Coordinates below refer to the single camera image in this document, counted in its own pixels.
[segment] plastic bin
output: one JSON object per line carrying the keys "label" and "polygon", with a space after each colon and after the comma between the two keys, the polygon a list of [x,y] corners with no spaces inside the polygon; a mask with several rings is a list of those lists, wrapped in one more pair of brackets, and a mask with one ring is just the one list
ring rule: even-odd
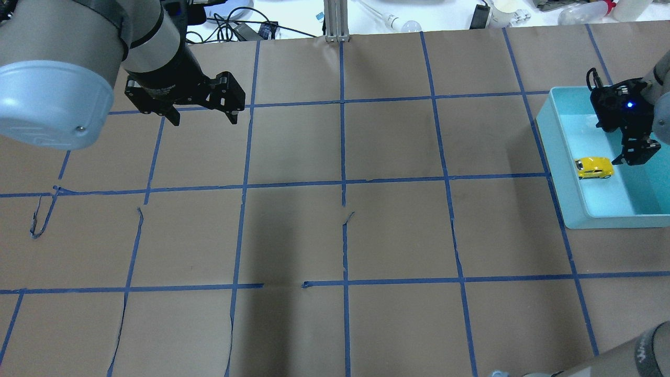
{"label": "plastic bin", "polygon": [[612,160],[621,153],[621,131],[596,127],[589,96],[587,87],[552,88],[537,116],[565,226],[670,226],[670,146],[662,145],[644,165],[615,165],[609,179],[578,178],[574,159]]}

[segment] toy car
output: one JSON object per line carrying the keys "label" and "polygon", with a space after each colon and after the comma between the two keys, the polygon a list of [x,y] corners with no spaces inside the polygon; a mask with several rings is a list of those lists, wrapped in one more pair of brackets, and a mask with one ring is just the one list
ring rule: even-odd
{"label": "toy car", "polygon": [[614,167],[605,157],[584,157],[575,160],[577,176],[585,178],[610,178],[614,174]]}

